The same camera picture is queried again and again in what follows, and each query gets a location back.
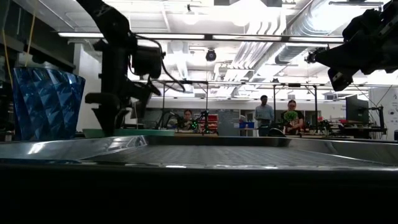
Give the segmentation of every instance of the standing man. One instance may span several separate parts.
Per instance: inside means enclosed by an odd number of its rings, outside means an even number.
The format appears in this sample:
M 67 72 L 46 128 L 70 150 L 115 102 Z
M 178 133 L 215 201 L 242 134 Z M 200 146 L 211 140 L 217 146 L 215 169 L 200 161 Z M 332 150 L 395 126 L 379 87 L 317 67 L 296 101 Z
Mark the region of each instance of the standing man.
M 256 107 L 254 119 L 258 122 L 259 136 L 265 137 L 268 134 L 271 121 L 274 120 L 274 109 L 267 105 L 268 96 L 262 95 L 260 100 L 261 105 Z

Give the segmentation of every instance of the monitor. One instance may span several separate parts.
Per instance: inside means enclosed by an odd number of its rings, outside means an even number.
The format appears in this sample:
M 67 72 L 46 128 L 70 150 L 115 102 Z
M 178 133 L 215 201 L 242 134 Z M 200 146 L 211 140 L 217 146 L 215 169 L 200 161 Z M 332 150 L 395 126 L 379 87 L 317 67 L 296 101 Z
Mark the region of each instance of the monitor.
M 346 119 L 369 123 L 369 103 L 366 100 L 359 100 L 358 97 L 346 97 Z

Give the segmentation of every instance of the blue geometric sculpture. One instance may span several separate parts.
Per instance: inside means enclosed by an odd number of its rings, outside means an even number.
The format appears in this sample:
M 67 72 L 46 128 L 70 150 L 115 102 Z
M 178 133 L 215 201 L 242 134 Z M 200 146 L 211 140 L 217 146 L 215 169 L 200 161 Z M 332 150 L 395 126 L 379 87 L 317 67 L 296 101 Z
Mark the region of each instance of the blue geometric sculpture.
M 16 139 L 70 139 L 76 133 L 86 80 L 47 68 L 14 69 Z

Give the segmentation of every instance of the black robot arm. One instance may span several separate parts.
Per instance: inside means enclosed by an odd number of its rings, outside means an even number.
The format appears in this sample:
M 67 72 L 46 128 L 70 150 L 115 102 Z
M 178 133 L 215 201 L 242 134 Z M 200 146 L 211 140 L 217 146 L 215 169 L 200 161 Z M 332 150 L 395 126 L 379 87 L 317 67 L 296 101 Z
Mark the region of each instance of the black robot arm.
M 335 91 L 353 82 L 353 75 L 375 70 L 392 73 L 398 69 L 398 2 L 393 0 L 383 10 L 368 9 L 355 17 L 343 31 L 344 44 L 311 52 L 306 61 L 330 67 L 328 76 Z
M 104 39 L 94 44 L 97 51 L 103 53 L 101 93 L 89 93 L 86 103 L 97 103 L 93 109 L 97 120 L 106 136 L 112 136 L 115 129 L 122 126 L 123 118 L 131 107 L 130 98 L 140 101 L 137 118 L 144 115 L 146 104 L 152 94 L 160 95 L 160 91 L 151 83 L 151 78 L 159 78 L 163 64 L 164 53 L 159 47 L 146 47 L 137 44 L 137 38 L 143 38 L 130 31 L 127 18 L 118 10 L 102 0 L 77 0 L 83 9 L 93 18 Z M 134 68 L 134 74 L 148 74 L 148 83 L 132 82 L 127 77 L 127 70 Z

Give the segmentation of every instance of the stainless steel table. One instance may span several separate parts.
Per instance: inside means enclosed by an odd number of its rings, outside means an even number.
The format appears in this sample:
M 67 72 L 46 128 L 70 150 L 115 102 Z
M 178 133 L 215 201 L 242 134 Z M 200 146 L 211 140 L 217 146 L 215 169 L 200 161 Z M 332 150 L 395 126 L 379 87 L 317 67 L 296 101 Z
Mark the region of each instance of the stainless steel table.
M 390 142 L 129 136 L 0 144 L 0 158 L 228 169 L 340 169 L 398 165 Z

